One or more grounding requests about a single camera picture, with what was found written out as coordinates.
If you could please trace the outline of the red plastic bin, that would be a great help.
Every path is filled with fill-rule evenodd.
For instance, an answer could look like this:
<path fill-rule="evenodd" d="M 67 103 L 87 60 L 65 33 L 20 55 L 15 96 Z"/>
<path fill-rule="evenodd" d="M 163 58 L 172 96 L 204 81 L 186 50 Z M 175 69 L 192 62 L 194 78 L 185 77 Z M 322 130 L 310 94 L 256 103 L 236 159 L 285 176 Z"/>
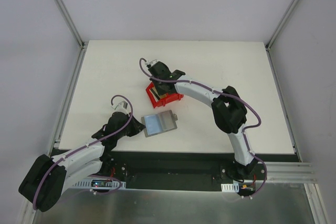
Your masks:
<path fill-rule="evenodd" d="M 156 89 L 153 82 L 150 82 L 150 84 L 147 86 L 147 88 L 145 89 L 150 102 L 152 103 L 152 106 L 154 108 L 158 108 L 158 107 L 162 107 L 162 106 L 166 106 L 169 103 L 172 103 L 174 101 L 181 101 L 184 98 L 184 95 L 179 94 L 179 93 L 174 93 L 174 94 L 167 94 L 166 98 L 163 99 L 159 99 L 157 100 L 154 95 L 151 92 L 151 89 Z"/>

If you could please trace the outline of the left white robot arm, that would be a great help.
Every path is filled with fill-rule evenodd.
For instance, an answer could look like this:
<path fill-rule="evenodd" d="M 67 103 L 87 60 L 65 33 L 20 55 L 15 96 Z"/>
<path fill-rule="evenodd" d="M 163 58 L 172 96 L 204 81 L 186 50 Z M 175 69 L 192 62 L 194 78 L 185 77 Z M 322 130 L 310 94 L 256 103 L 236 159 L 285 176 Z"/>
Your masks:
<path fill-rule="evenodd" d="M 18 191 L 35 209 L 42 212 L 53 207 L 72 185 L 90 175 L 109 176 L 113 172 L 112 150 L 118 140 L 141 133 L 145 125 L 132 115 L 114 112 L 108 122 L 82 147 L 34 161 Z"/>

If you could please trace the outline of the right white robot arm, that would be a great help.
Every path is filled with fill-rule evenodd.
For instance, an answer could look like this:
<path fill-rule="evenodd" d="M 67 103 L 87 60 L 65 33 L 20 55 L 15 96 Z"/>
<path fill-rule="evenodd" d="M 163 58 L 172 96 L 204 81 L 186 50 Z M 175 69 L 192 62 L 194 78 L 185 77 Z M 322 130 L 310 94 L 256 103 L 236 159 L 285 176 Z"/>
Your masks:
<path fill-rule="evenodd" d="M 242 179 L 248 179 L 255 173 L 259 162 L 250 146 L 246 130 L 247 110 L 250 109 L 261 125 L 261 118 L 238 95 L 235 88 L 227 86 L 222 90 L 198 82 L 180 70 L 170 71 L 161 61 L 145 62 L 149 77 L 160 95 L 182 94 L 191 97 L 212 109 L 216 126 L 226 133 L 234 150 L 236 173 Z"/>

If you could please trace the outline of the gold credit card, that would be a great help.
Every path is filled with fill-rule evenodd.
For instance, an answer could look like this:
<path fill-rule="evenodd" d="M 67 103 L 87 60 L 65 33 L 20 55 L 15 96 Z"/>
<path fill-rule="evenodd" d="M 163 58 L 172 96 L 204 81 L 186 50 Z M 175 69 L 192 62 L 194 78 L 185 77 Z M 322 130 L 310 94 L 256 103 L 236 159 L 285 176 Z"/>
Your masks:
<path fill-rule="evenodd" d="M 151 89 L 151 92 L 157 100 L 167 97 L 167 94 L 159 94 L 156 89 Z"/>

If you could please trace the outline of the grey leather card holder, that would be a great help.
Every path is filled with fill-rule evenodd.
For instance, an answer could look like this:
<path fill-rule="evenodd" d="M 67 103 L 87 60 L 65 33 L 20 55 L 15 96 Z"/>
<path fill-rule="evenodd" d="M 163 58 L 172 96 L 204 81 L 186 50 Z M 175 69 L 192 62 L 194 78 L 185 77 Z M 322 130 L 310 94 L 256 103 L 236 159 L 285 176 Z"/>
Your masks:
<path fill-rule="evenodd" d="M 141 123 L 145 125 L 145 137 L 163 134 L 176 130 L 178 117 L 172 110 L 151 114 L 141 117 Z"/>

